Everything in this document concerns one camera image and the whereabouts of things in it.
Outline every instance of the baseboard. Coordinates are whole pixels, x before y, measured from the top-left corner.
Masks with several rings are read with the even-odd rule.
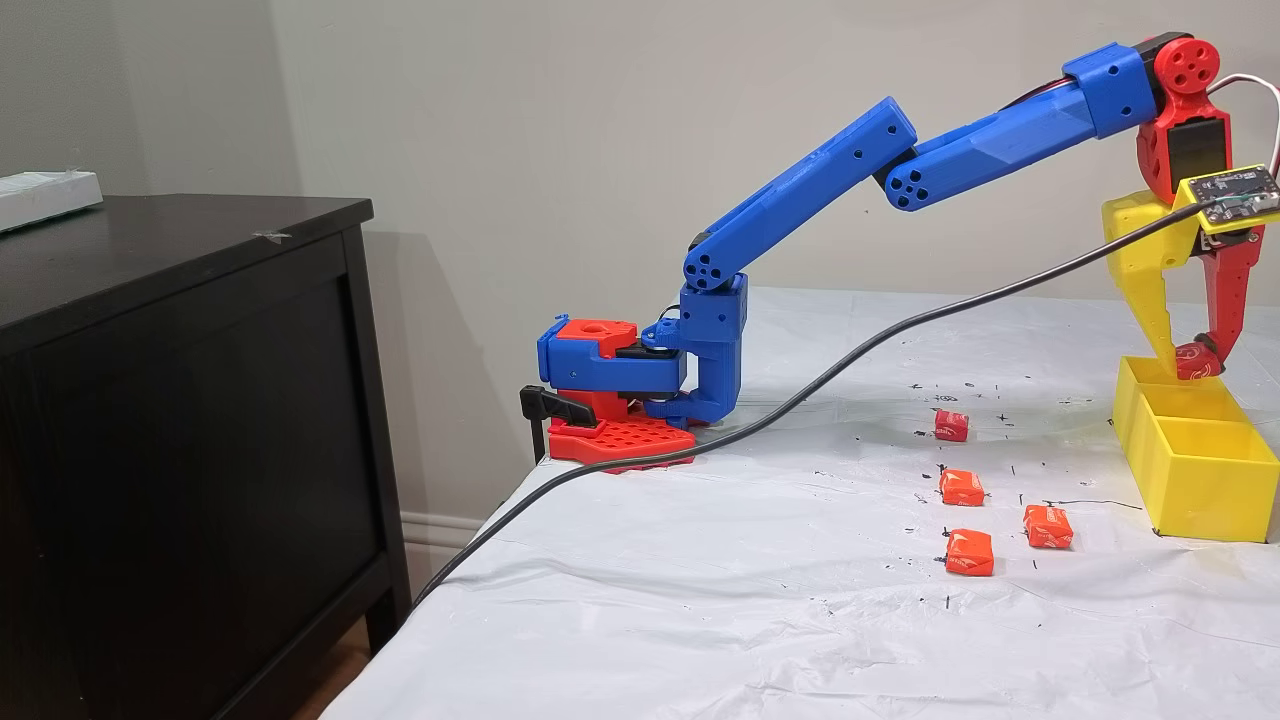
[[[467,542],[481,521],[430,512],[401,512],[410,584],[416,594]]]
[[[481,521],[430,512],[401,512],[404,542],[461,550],[480,529]]]

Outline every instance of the white wire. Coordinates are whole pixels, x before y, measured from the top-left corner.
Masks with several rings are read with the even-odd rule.
[[[1280,173],[1280,88],[1260,78],[1258,76],[1234,73],[1208,86],[1208,91],[1217,92],[1219,90],[1222,90],[1224,87],[1235,82],[1253,82],[1261,85],[1262,87],[1270,90],[1271,95],[1274,95],[1276,99],[1276,140],[1275,143],[1271,146],[1271,165],[1270,165],[1271,174],[1275,176]]]

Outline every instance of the yellow container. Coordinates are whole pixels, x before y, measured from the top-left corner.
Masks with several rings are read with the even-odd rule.
[[[1156,532],[1266,541],[1280,460],[1221,379],[1123,357],[1112,420]]]

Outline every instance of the wall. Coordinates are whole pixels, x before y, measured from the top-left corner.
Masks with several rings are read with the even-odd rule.
[[[1280,78],[1274,0],[1230,17],[1192,0],[113,3],[155,191],[374,199],[402,503],[424,525],[411,537],[444,543],[530,465],[516,391],[552,316],[646,322],[694,233],[883,96],[928,137],[1165,29]],[[1217,100],[1236,156],[1262,158],[1270,97]],[[969,292],[1021,277],[1098,242],[1100,202],[1142,186],[1132,137],[918,214],[855,188],[753,282]],[[1253,300],[1280,302],[1280,261],[1258,275]],[[1170,288],[1203,292],[1192,269]],[[1115,296],[1101,268],[1043,292]]]
[[[105,192],[150,187],[111,6],[0,1],[0,177],[110,169]]]

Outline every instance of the dark wooden cabinet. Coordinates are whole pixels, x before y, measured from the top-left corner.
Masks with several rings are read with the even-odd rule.
[[[410,610],[367,200],[0,234],[0,717],[284,717]]]

